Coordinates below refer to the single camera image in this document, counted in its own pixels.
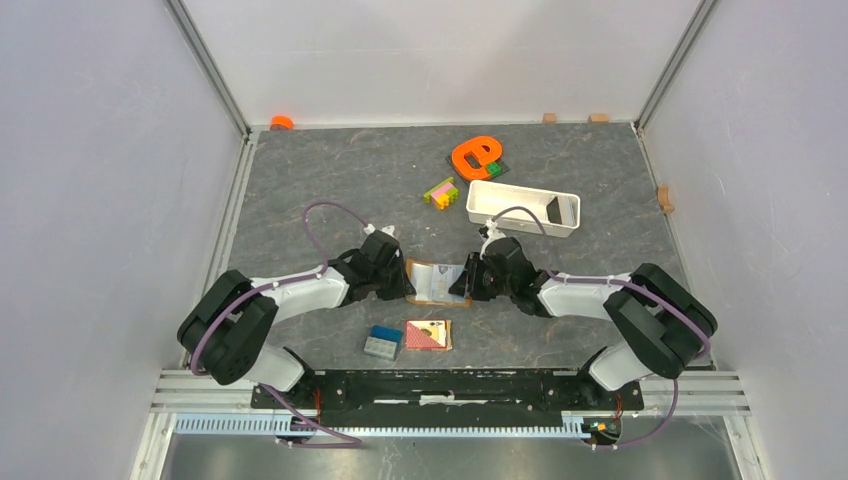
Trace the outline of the pale credit card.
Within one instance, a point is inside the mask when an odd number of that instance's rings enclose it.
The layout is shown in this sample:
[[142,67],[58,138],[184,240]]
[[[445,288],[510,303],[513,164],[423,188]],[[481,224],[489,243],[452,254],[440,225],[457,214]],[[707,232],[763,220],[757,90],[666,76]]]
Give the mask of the pale credit card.
[[462,265],[435,264],[432,267],[430,280],[430,298],[439,304],[460,305],[466,302],[465,297],[457,297],[448,293],[448,288],[457,279]]

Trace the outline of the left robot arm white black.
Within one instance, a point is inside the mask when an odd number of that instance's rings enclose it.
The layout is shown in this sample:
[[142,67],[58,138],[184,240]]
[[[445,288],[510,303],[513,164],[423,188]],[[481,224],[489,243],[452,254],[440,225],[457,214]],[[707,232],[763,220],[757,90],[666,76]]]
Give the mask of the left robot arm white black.
[[369,295],[392,301],[412,292],[394,227],[367,227],[366,233],[360,247],[306,272],[250,279],[229,270],[219,276],[177,330],[192,369],[222,386],[242,379],[265,384],[288,406],[306,405],[314,394],[308,366],[291,350],[267,344],[271,328]]

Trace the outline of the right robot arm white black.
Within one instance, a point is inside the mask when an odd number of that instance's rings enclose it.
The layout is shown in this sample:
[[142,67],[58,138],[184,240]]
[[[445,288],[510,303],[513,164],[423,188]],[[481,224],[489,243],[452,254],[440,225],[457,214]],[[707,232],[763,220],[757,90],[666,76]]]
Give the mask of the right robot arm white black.
[[611,276],[575,276],[536,268],[513,237],[471,253],[448,289],[472,301],[505,296],[536,317],[585,317],[609,321],[622,339],[583,367],[580,400],[591,408],[612,401],[618,389],[654,374],[676,379],[708,354],[715,316],[665,270],[643,263]]

